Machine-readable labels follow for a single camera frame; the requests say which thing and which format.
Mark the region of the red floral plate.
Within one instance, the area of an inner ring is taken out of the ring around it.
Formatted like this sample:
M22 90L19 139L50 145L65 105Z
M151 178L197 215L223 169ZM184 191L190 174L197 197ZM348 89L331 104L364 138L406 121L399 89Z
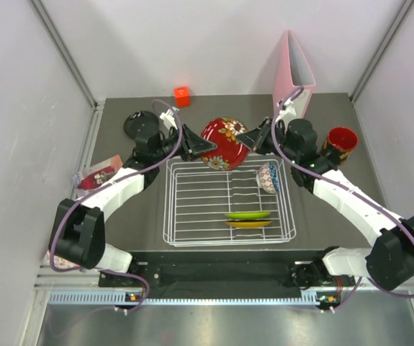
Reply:
M201 137L213 142L217 148L201 155L202 162L215 171L231 171L246 159L249 149L238 140L248 129L239 120L219 117L211 120L202 130Z

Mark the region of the black glossy plate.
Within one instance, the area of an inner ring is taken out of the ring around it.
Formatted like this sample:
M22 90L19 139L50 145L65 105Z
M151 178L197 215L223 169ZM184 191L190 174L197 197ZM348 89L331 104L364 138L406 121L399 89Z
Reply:
M123 129L126 135L134 140L138 131L148 124L159 126L159 118L155 113L143 110L128 116L124 121Z

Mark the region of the green plate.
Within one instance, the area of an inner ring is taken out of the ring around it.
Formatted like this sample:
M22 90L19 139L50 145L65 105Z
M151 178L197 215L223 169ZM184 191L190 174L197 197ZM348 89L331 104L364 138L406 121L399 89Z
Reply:
M239 221L253 221L261 220L269 217L271 211L249 211L249 212L235 212L235 213L225 213L225 216L231 220Z

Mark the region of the red cup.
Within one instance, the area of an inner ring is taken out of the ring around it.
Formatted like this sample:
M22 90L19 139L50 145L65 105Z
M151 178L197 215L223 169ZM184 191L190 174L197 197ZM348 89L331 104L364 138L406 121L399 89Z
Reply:
M324 141L320 154L334 164L343 164L359 142L357 134L350 128L332 128Z

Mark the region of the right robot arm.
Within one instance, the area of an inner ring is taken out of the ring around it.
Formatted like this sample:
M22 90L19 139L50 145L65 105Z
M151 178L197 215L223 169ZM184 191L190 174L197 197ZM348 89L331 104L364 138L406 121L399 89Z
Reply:
M363 235L369 247L329 247L313 260L312 276L321 285L339 275L366 278L393 293L414 277L414 217L405 219L383 208L353 185L327 156L319 153L310 121L267 118L238 140L257 154L275 154L291 166L294 181L325 201Z

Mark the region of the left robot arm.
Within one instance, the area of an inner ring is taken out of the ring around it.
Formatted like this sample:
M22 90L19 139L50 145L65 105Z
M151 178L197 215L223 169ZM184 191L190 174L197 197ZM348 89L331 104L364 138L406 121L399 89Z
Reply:
M148 188L159 166L173 156L194 161L217 145L192 132L186 125L171 128L164 136L158 126L143 123L133 131L135 147L115 176L101 187L77 200L60 202L49 244L50 266L57 272L55 259L73 263L74 269L108 270L121 284L139 279L132 255L106 242L107 219L127 200Z

